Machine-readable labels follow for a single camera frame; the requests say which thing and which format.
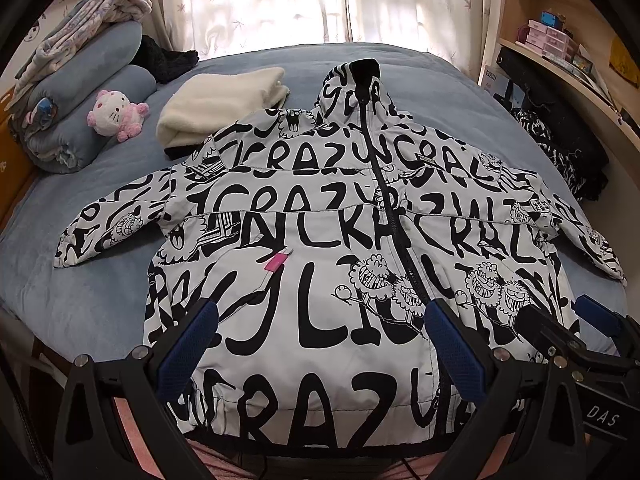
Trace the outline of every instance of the white sheer curtain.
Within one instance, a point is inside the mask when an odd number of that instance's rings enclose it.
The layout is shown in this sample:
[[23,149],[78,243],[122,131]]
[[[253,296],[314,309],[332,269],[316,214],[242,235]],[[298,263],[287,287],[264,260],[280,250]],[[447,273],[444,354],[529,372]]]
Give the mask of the white sheer curtain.
[[440,56],[477,80],[500,0],[162,0],[174,48],[201,59],[300,43],[371,41]]

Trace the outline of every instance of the blue blanket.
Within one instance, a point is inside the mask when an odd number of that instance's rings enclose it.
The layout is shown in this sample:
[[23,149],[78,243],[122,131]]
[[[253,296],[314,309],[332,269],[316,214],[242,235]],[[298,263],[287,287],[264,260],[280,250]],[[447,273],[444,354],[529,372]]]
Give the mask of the blue blanket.
[[[574,207],[561,175],[520,125],[473,81],[428,54],[383,44],[326,44],[265,50],[201,62],[160,88],[146,101],[151,114],[142,133],[110,141],[84,170],[41,178],[0,235],[0,300],[48,346],[67,359],[85,352],[96,360],[123,357],[142,341],[146,269],[164,238],[151,227],[103,256],[77,267],[53,269],[58,237],[87,203],[127,182],[173,164],[156,141],[162,106],[197,73],[236,74],[267,66],[286,70],[289,108],[310,108],[322,79],[335,65],[373,57],[399,109],[415,120],[491,152],[508,166],[537,171],[546,184]],[[589,294],[626,313],[623,287],[604,277],[562,240],[562,263],[574,294]],[[609,344],[582,324],[592,349]]]

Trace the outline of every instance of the pink and white plush toy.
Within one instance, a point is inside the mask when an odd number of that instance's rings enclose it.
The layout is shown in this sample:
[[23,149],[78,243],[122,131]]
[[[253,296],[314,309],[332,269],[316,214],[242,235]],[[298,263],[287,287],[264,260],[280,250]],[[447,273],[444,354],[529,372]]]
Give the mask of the pink and white plush toy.
[[118,142],[124,142],[142,131],[142,123],[148,115],[148,104],[131,103],[122,92],[100,90],[86,123],[99,135],[116,136]]

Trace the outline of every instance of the cream folded blanket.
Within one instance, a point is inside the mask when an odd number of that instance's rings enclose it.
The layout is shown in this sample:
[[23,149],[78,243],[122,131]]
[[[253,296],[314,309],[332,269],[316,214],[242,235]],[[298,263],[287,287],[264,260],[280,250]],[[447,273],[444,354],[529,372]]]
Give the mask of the cream folded blanket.
[[156,137],[165,148],[192,146],[257,110],[279,107],[289,94],[283,75],[280,67],[195,75],[164,105]]

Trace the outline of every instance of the black mechanical device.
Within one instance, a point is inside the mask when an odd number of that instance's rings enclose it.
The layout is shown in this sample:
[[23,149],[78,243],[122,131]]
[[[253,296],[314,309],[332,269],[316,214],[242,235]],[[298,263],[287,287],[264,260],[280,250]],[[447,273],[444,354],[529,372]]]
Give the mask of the black mechanical device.
[[[490,349],[445,301],[428,304],[429,336],[460,395],[476,406],[429,480],[475,480],[514,415],[519,422],[511,447],[492,480],[636,478],[640,326],[586,296],[575,311],[612,337],[620,355],[587,350],[547,312],[529,305],[514,329],[545,359],[519,361],[504,348]],[[155,478],[136,461],[115,397],[127,399],[166,480],[211,479],[164,405],[180,396],[217,325],[216,305],[200,300],[153,348],[138,346],[125,359],[103,363],[78,356],[58,418],[54,480]],[[606,449],[588,471],[596,440]]]

